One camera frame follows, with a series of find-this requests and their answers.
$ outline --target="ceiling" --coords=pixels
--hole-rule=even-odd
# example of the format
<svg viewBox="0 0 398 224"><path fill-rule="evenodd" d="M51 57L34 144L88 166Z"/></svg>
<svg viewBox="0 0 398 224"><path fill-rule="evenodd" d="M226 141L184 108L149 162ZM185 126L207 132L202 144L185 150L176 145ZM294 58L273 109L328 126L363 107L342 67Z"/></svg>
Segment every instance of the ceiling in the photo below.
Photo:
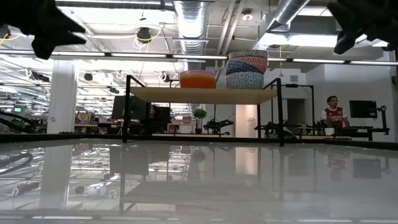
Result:
<svg viewBox="0 0 398 224"><path fill-rule="evenodd" d="M330 16L324 5L329 0L312 1L309 7L306 7L301 14L311 16ZM261 15L274 10L277 7L277 1L259 1L247 0L244 8L252 10L253 19L244 21L238 19L238 25L234 31L234 39L228 47L227 52L251 49L257 41L257 27L261 21ZM220 39L223 26L223 14L227 10L229 0L217 0L210 4L208 8L208 21L206 38L206 54L215 54ZM103 52L148 52L148 53L173 53L180 54L180 42L173 40L178 37L178 27L176 25L176 15L171 11L155 11L142 9L109 9L109 8L90 8L90 7L60 7L60 9L77 23L86 29L85 45L69 45L58 47L58 51L103 51ZM140 27L150 27L151 35L157 36L149 45L140 46L135 43L135 33ZM12 36L20 34L20 31L12 27ZM33 37L21 35L12 41L4 41L0 49L31 49ZM305 47L282 45L280 48L268 48L270 56L279 57L302 57L302 58L341 58L341 59L358 59L358 60L374 60L382 57L382 50L377 47L360 47L349 50L344 55L335 55L332 47ZM125 76L134 75L144 82L147 86L164 86L169 87L168 83L164 83L159 75L165 72L171 78L178 79L178 73L185 70L184 62L142 62L142 61L117 61L117 60L76 60L81 71L79 82L80 85L125 85ZM206 62L206 66L213 66L213 61ZM279 67L280 63L270 63L269 68ZM305 69L308 64L286 63L284 68ZM37 83L39 81L30 80L26 75L26 69L51 78L52 60L41 60L35 58L17 58L2 57L0 58L0 82L4 83ZM88 82L84 79L85 73L104 73L107 79L97 79ZM13 93L9 88L0 88L0 96L4 97ZM18 87L29 93L42 95L44 103L48 103L45 99L49 98L50 88L45 87ZM78 90L79 95L114 95L107 88L90 88ZM89 96L78 96L81 98L89 98ZM10 101L1 101L0 105L10 103Z"/></svg>

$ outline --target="wooden shelf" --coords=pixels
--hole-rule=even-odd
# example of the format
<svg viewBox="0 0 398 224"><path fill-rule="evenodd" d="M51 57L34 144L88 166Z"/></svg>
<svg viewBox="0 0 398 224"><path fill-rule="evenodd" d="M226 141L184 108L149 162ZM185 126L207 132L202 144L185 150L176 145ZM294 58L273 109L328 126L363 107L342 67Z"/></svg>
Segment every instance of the wooden shelf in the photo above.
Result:
<svg viewBox="0 0 398 224"><path fill-rule="evenodd" d="M131 93L149 103L208 103L259 105L277 96L276 90L217 90L131 87Z"/></svg>

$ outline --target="white pillar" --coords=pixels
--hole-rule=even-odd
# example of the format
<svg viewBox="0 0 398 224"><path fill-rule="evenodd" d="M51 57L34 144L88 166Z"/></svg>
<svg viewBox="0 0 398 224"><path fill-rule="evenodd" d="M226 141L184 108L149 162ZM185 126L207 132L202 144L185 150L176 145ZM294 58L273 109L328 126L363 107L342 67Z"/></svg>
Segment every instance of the white pillar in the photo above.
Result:
<svg viewBox="0 0 398 224"><path fill-rule="evenodd" d="M78 74L74 61L54 61L47 133L73 132ZM72 145L45 149L40 208L62 209L66 206L72 150Z"/></svg>

